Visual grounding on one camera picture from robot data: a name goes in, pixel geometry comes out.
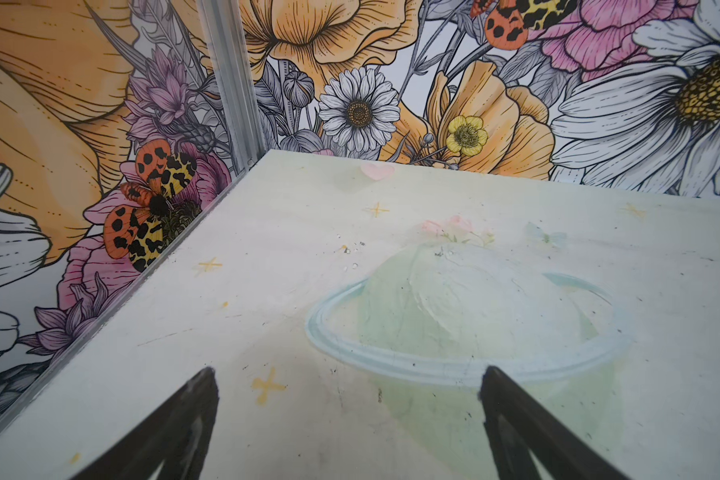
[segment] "floral wall panel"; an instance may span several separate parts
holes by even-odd
[[[242,0],[270,147],[720,199],[720,0]]]
[[[0,415],[238,175],[194,0],[0,3]]]

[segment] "yellow cross mark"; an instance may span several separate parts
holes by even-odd
[[[216,257],[214,256],[210,262],[201,262],[198,265],[202,267],[202,270],[205,272],[211,272],[213,270],[214,266],[221,266],[223,264],[214,264],[213,262],[216,260]]]
[[[626,208],[622,208],[622,210],[627,211],[631,213],[632,215],[636,216],[637,218],[644,220],[648,212],[645,210],[638,210],[634,205],[627,204]]]
[[[376,206],[373,208],[366,208],[366,210],[370,210],[374,213],[373,216],[378,216],[381,212],[389,212],[389,210],[385,210],[382,208],[382,205],[379,202],[376,202]]]
[[[253,379],[253,383],[251,384],[252,389],[261,389],[262,394],[259,395],[259,398],[256,399],[256,403],[259,405],[266,405],[266,399],[267,395],[269,394],[269,390],[277,390],[282,391],[286,389],[285,385],[279,385],[278,383],[274,383],[272,380],[275,379],[275,367],[272,367],[271,370],[269,370],[269,378],[265,381],[255,378]]]

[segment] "scratch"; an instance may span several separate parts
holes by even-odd
[[[162,339],[168,338],[169,336],[174,336],[174,335],[178,335],[179,333],[189,332],[190,330],[194,330],[194,329],[186,329],[186,330],[182,330],[180,332],[174,332],[174,333],[169,333],[168,335],[158,336],[156,339],[152,339],[152,340],[150,340],[148,342],[144,342],[144,343],[139,343],[136,346],[146,345],[147,343],[156,342],[157,340],[162,340]]]

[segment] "light blue ring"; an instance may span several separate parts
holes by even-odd
[[[608,302],[614,308],[610,327],[593,339],[581,344],[575,351],[559,355],[537,356],[526,360],[507,359],[432,359],[410,353],[394,352],[375,346],[363,345],[342,339],[330,331],[326,319],[333,309],[359,296],[368,279],[347,286],[318,303],[307,315],[305,330],[309,341],[322,352],[341,362],[379,375],[409,382],[437,386],[466,386],[479,388],[489,365],[504,370],[517,382],[545,382],[565,379],[614,359],[631,341],[629,317],[610,295],[592,283],[575,276],[544,274],[558,286],[586,290]]]

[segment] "small yellow flower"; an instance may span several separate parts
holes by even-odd
[[[488,141],[488,132],[483,129],[480,117],[459,115],[448,124],[450,135],[445,139],[448,149],[465,157],[477,155]]]

